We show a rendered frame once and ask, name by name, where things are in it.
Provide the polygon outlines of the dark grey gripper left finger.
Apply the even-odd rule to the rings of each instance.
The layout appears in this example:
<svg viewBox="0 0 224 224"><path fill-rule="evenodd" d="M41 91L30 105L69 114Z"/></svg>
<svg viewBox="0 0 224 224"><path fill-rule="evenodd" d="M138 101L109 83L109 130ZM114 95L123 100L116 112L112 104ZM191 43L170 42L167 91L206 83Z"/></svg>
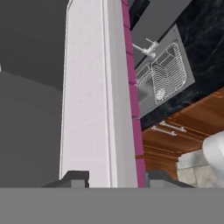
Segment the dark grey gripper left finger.
<svg viewBox="0 0 224 224"><path fill-rule="evenodd" d="M65 188L89 188L89 171L68 171L59 180L53 181L45 187L65 187Z"/></svg>

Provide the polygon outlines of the white round object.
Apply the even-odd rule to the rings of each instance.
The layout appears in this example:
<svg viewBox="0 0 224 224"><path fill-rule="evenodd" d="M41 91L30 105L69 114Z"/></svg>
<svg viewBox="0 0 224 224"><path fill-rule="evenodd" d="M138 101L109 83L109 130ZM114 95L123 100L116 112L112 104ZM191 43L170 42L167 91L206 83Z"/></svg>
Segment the white round object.
<svg viewBox="0 0 224 224"><path fill-rule="evenodd" d="M207 137L202 150L216 176L215 185L224 188L224 130Z"/></svg>

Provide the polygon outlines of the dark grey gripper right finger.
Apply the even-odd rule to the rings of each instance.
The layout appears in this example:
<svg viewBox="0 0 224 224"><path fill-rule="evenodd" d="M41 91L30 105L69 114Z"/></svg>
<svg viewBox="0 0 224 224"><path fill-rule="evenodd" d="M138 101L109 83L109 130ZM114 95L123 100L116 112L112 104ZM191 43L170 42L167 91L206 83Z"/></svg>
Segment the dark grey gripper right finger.
<svg viewBox="0 0 224 224"><path fill-rule="evenodd" d="M143 186L149 188L193 188L192 185L173 179L166 171L147 171L144 174Z"/></svg>

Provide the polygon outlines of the silver tap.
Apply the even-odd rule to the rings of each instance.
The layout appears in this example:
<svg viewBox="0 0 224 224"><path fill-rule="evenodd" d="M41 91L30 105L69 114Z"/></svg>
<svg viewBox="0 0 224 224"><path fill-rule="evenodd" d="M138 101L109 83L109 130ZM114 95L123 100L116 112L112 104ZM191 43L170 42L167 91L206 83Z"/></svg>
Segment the silver tap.
<svg viewBox="0 0 224 224"><path fill-rule="evenodd" d="M150 42L150 47L148 48L142 48L135 44L133 44L132 46L136 48L138 51L140 51L142 54L144 54L145 56L154 59L156 57L155 50L159 46L159 43L157 41L151 41L148 38L147 38L147 41Z"/></svg>

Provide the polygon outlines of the grey steel sink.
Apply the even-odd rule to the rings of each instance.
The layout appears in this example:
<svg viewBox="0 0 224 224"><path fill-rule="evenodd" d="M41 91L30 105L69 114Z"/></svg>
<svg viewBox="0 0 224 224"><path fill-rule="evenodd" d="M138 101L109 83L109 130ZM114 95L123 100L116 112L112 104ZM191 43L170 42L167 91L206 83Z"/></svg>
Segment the grey steel sink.
<svg viewBox="0 0 224 224"><path fill-rule="evenodd" d="M168 32L167 34L162 38L162 40L159 42L159 46L156 48L155 53L156 57L171 43L177 43L178 48L181 52L182 59L184 61L185 65L185 70L186 70L186 82L185 85L176 93L172 94L170 97L166 98L164 101L161 101L159 104L155 103L154 99L154 94L153 90L151 89L150 86L146 86L146 91L144 92L141 89L137 89L138 92L138 105L139 105L139 110L140 110L140 116L143 117L159 107L160 105L164 104L168 100L170 100L174 95L180 93L181 91L185 90L189 86L191 86L194 82L195 79L193 77L193 72L190 67L187 55L186 55L186 50L184 48L179 29L176 25L174 25ZM152 62L154 59L145 59L136 69L136 78L137 78L137 72L147 63L147 62Z"/></svg>

